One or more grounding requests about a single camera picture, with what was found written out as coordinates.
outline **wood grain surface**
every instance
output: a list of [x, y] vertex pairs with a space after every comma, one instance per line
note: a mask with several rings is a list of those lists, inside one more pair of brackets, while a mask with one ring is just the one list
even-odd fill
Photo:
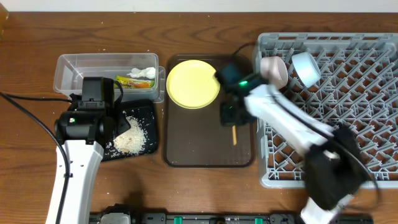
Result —
[[[398, 32], [398, 14], [12, 13], [0, 42], [0, 90], [64, 97], [53, 91], [61, 54], [153, 52], [161, 66], [175, 54], [228, 54], [263, 32]], [[65, 103], [21, 101], [52, 127]], [[55, 177], [55, 144], [31, 119], [0, 100], [0, 222], [43, 223]], [[163, 105], [157, 105], [162, 133]], [[299, 212], [304, 190], [265, 189], [257, 161], [243, 169], [168, 167], [153, 155], [106, 162], [91, 210], [114, 203], [175, 213]], [[397, 223], [398, 190], [383, 190], [376, 223]], [[368, 205], [374, 191], [354, 203]]]

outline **metal grid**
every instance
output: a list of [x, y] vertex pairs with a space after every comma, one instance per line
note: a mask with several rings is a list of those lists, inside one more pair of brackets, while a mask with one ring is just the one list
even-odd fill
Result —
[[[398, 188], [396, 43], [394, 34], [262, 34], [256, 55], [257, 62], [261, 57], [281, 57], [289, 81], [280, 91], [315, 119], [335, 128], [339, 123], [349, 126], [358, 135], [369, 171], [379, 183], [388, 182], [381, 187], [389, 188]], [[300, 81], [291, 60], [304, 51], [314, 56], [322, 73], [310, 88]], [[302, 158], [262, 121], [258, 131], [263, 185], [303, 187]]]

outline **brown tray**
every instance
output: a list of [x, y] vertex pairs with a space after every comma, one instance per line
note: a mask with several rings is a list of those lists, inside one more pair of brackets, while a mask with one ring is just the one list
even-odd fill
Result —
[[[167, 66], [167, 74], [186, 60], [202, 60], [216, 70], [230, 55], [175, 55]], [[251, 62], [237, 56], [240, 66], [252, 70]], [[232, 127], [220, 123], [222, 90], [208, 106], [190, 110], [175, 104], [166, 94], [164, 119], [164, 161], [172, 167], [246, 167], [254, 160], [253, 124], [236, 127], [238, 143], [233, 145]]]

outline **white cup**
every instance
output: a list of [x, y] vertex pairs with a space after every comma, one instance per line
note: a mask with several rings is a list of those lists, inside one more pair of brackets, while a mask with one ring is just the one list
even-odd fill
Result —
[[314, 85], [321, 79], [321, 71], [312, 55], [308, 52], [292, 56], [293, 66], [306, 87]]
[[268, 78], [278, 89], [287, 84], [286, 65], [278, 56], [262, 58], [260, 61], [260, 73], [264, 78]]

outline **green led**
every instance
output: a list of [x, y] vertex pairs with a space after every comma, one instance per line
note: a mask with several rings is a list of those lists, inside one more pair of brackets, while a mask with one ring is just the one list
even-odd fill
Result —
[[241, 86], [244, 86], [246, 84], [248, 84], [248, 81], [242, 81], [242, 82], [239, 83], [239, 85], [241, 85]]

